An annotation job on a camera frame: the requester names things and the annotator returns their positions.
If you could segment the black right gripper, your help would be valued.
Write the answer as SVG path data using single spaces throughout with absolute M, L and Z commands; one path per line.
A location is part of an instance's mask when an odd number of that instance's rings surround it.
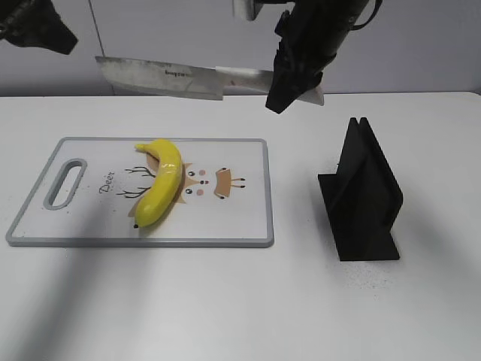
M 274 75 L 265 107 L 281 114 L 308 90 L 316 88 L 324 69 L 334 60 L 367 1 L 296 1 L 284 11 L 275 33 L 280 36 Z

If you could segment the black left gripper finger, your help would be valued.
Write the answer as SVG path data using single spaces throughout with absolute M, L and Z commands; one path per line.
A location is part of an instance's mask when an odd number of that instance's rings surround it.
M 1 40 L 69 55 L 78 42 L 51 0 L 1 0 Z

